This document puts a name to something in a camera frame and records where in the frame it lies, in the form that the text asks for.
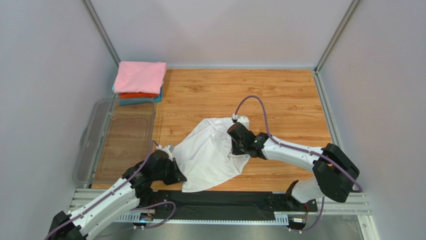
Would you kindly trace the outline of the white t-shirt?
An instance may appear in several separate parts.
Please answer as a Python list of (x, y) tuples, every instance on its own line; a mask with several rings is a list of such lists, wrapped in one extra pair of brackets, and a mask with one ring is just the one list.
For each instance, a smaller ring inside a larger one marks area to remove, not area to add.
[(182, 192), (206, 191), (243, 173), (250, 156), (232, 153), (232, 125), (230, 117), (205, 118), (174, 147), (172, 156), (186, 177)]

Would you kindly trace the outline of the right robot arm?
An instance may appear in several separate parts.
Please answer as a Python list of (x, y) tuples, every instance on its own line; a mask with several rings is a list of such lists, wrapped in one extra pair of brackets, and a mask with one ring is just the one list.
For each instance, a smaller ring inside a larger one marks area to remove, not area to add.
[(281, 161), (311, 172), (312, 178), (296, 180), (287, 190), (299, 203), (325, 197), (344, 203), (354, 191), (360, 171), (333, 143), (325, 147), (300, 145), (264, 132), (254, 134), (241, 122), (235, 122), (227, 133), (236, 155)]

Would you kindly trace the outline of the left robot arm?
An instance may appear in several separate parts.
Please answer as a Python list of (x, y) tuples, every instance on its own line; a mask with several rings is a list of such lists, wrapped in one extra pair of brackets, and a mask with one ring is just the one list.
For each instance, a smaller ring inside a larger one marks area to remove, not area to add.
[(145, 160), (128, 168), (105, 192), (86, 205), (70, 212), (61, 211), (52, 220), (47, 240), (93, 240), (120, 216), (165, 205), (176, 209), (172, 201), (154, 202), (153, 182), (165, 185), (187, 179), (173, 157), (173, 146), (156, 149)]

